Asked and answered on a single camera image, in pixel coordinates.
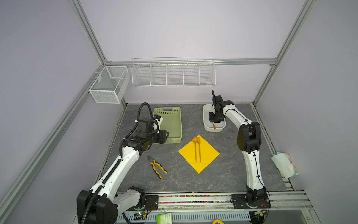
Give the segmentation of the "green perforated plastic basket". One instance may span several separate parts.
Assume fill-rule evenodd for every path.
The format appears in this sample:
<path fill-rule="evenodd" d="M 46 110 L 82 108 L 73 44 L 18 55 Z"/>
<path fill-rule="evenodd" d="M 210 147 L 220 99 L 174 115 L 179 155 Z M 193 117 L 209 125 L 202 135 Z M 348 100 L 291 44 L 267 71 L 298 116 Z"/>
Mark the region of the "green perforated plastic basket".
<path fill-rule="evenodd" d="M 169 133 L 166 144 L 179 144 L 182 140 L 182 120 L 180 107 L 157 107 L 154 114 L 163 118 L 161 130 Z"/>

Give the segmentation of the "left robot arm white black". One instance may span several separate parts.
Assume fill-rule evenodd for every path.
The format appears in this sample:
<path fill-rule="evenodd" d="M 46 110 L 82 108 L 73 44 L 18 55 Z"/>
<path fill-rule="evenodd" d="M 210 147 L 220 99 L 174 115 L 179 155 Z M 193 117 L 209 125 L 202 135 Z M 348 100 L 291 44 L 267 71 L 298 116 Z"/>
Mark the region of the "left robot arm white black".
<path fill-rule="evenodd" d="M 114 224 L 119 214 L 145 205 L 145 190 L 130 187 L 117 195 L 117 190 L 134 163 L 153 144 L 164 144 L 169 132 L 160 128 L 163 117 L 149 112 L 149 119 L 140 119 L 146 102 L 139 106 L 135 126 L 119 145 L 119 154 L 103 177 L 90 190 L 82 190 L 76 199 L 77 221 L 80 224 Z"/>

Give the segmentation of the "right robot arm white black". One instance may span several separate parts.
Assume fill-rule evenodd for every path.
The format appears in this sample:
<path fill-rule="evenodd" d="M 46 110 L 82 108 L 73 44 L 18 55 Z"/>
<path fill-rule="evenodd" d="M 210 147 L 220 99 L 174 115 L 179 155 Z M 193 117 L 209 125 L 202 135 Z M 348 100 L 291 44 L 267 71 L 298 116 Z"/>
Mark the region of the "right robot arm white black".
<path fill-rule="evenodd" d="M 270 195 L 263 183 L 260 168 L 260 148 L 262 144 L 261 126 L 244 116 L 230 100 L 223 100 L 220 95 L 212 91 L 212 106 L 214 111 L 209 112 L 211 123 L 220 123 L 231 120 L 238 129 L 237 145 L 241 150 L 247 173 L 246 197 L 244 201 L 250 208 L 260 205 L 270 208 Z"/>

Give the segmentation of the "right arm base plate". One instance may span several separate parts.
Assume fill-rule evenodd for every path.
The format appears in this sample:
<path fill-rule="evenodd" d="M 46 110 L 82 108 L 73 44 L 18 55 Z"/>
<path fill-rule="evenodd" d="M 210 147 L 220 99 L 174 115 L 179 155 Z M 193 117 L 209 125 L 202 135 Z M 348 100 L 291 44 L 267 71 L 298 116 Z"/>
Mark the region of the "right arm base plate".
<path fill-rule="evenodd" d="M 268 195 L 263 196 L 249 195 L 246 193 L 232 194 L 230 202 L 235 209 L 269 209 L 271 203 Z"/>

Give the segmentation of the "orange wooden fork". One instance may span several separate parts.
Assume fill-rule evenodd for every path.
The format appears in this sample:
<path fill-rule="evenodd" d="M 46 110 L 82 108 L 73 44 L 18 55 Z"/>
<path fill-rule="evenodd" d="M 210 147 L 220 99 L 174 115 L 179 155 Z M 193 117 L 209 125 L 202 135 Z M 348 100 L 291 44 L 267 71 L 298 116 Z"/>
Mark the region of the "orange wooden fork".
<path fill-rule="evenodd" d="M 199 147 L 199 160 L 201 162 L 201 147 L 200 147 L 201 138 L 200 137 L 197 138 L 197 144 L 198 144 L 198 147 Z"/>

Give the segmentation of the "yellow paper napkin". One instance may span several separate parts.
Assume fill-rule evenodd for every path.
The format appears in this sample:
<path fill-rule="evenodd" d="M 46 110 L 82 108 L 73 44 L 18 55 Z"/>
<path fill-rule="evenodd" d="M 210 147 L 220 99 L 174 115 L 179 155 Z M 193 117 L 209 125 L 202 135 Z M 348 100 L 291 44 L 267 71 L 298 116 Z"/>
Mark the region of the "yellow paper napkin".
<path fill-rule="evenodd" d="M 207 166 L 209 166 L 219 155 L 220 153 L 212 147 L 202 136 L 198 135 L 196 137 L 201 138 L 201 162 L 199 160 L 199 147 L 197 147 L 197 161 L 194 159 L 194 144 L 192 140 L 186 144 L 182 149 L 179 150 L 179 153 L 182 157 L 189 163 L 189 165 L 200 174 Z"/>

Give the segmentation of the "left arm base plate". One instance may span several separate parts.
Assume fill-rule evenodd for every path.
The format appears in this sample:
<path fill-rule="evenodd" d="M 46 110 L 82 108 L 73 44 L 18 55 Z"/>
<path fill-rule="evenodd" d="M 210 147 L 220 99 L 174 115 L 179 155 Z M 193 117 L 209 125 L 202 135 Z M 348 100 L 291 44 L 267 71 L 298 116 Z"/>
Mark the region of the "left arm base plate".
<path fill-rule="evenodd" d="M 129 211 L 157 211 L 159 206 L 158 195 L 146 195 L 142 204 L 133 206 Z"/>

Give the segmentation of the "orange wooden spoon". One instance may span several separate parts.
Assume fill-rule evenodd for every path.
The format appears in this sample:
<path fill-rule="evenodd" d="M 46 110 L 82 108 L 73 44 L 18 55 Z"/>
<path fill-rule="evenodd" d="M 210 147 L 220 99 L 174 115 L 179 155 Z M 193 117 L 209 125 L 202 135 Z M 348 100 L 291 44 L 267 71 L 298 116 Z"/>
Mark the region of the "orange wooden spoon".
<path fill-rule="evenodd" d="M 195 159 L 195 161 L 197 161 L 197 147 L 196 147 L 196 144 L 198 143 L 198 138 L 194 137 L 192 139 L 192 142 L 194 144 L 194 159 Z"/>

